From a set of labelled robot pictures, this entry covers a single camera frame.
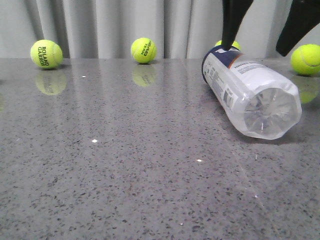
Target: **clear plastic bottle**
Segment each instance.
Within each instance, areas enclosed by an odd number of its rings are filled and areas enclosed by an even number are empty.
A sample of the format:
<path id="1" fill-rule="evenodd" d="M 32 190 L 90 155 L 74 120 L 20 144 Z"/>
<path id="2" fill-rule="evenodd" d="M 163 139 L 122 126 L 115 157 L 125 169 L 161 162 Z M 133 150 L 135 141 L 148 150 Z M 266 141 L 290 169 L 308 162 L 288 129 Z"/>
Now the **clear plastic bottle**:
<path id="1" fill-rule="evenodd" d="M 278 139 L 300 120 L 297 86 L 235 47 L 212 48 L 203 59 L 202 75 L 233 126 L 246 136 Z"/>

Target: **white curtain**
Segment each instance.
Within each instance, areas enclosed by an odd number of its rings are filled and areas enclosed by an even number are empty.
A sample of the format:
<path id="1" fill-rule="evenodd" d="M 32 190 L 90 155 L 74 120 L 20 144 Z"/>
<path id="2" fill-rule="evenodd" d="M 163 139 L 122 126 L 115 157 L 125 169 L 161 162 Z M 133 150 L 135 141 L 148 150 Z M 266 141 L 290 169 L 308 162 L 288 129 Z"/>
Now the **white curtain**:
<path id="1" fill-rule="evenodd" d="M 253 58 L 279 57 L 276 43 L 292 0 L 254 0 L 236 40 Z M 0 0 L 0 58 L 29 58 L 36 40 L 66 58 L 130 58 L 151 38 L 157 58 L 203 58 L 221 39 L 221 0 Z M 320 44 L 316 26 L 298 44 Z"/>

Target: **plastic bottle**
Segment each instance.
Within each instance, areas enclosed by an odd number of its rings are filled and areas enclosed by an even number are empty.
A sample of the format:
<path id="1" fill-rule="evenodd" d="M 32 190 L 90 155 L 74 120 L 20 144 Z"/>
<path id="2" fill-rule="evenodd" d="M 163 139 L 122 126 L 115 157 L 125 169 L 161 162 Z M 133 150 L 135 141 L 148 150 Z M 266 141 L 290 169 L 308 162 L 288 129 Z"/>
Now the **plastic bottle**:
<path id="1" fill-rule="evenodd" d="M 235 47 L 212 48 L 203 59 L 202 75 L 233 126 L 246 136 L 278 139 L 300 120 L 297 86 Z"/>

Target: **speckled granite surface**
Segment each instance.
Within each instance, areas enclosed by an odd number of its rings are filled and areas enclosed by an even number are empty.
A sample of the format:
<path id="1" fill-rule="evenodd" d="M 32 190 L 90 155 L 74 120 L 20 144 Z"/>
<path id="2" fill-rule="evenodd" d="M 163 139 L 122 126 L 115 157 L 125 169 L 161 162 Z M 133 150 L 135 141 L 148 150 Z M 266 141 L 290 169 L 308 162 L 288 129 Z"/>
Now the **speckled granite surface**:
<path id="1" fill-rule="evenodd" d="M 233 128 L 200 59 L 0 59 L 0 239 L 318 240 L 320 97 L 302 108 L 266 141 Z"/>

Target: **bottle bottom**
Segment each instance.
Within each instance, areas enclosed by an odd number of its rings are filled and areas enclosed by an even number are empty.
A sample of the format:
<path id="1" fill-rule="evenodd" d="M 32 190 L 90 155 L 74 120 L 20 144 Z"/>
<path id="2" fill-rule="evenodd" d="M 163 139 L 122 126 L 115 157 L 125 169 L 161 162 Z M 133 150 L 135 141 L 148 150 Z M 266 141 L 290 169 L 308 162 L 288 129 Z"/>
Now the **bottle bottom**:
<path id="1" fill-rule="evenodd" d="M 295 97 L 280 88 L 268 88 L 255 95 L 245 108 L 249 132 L 265 139 L 281 137 L 300 119 Z"/>

